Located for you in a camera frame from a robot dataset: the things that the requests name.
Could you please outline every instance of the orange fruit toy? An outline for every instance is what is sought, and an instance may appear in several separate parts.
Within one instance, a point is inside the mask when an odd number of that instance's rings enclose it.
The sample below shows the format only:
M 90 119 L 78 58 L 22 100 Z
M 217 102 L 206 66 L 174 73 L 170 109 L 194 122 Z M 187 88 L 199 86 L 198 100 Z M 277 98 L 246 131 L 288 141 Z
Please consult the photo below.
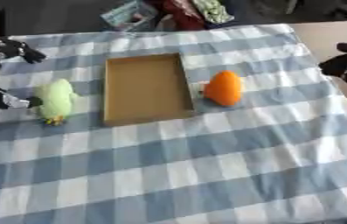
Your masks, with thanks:
M 233 106 L 241 97 L 239 76 L 232 71 L 217 73 L 205 86 L 204 95 L 222 106 Z

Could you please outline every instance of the cardboard box lid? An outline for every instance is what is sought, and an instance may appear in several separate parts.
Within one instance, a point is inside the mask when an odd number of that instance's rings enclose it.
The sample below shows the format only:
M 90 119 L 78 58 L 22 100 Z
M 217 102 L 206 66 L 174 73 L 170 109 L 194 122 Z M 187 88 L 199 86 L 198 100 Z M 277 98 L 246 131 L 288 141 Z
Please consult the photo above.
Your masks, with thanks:
M 104 123 L 126 125 L 193 114 L 180 55 L 108 59 Z

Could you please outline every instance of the box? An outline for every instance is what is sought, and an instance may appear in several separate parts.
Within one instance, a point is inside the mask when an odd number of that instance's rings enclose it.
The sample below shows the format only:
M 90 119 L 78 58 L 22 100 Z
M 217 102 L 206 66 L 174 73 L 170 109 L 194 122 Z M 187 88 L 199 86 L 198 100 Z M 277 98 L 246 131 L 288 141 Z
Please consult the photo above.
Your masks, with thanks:
M 131 23 L 134 14 L 139 13 L 143 18 Z M 142 1 L 132 1 L 111 10 L 101 17 L 116 31 L 120 32 L 152 32 L 156 27 L 158 12 L 152 6 Z
M 193 116 L 178 53 L 108 59 L 104 123 L 110 126 Z

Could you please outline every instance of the blue and white tablecloth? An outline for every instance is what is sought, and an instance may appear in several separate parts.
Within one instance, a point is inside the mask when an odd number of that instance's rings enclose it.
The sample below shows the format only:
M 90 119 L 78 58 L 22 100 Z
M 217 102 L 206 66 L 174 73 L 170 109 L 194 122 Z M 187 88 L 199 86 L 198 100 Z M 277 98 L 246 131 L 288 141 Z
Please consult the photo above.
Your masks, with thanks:
M 285 24 L 178 33 L 15 37 L 0 87 L 59 78 L 81 96 L 62 126 L 0 110 L 0 224 L 297 223 L 347 218 L 347 99 Z M 201 115 L 103 127 L 107 58 L 181 53 L 190 83 L 243 77 L 242 101 Z

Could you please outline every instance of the green stuffed chick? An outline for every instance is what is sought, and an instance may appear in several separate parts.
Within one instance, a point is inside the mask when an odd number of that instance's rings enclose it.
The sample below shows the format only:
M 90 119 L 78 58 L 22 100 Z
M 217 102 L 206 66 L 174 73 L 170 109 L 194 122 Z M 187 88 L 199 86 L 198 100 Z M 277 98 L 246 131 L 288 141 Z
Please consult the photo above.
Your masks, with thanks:
M 73 102 L 78 96 L 70 82 L 64 79 L 38 87 L 35 95 L 43 101 L 39 114 L 47 124 L 60 125 L 72 112 Z

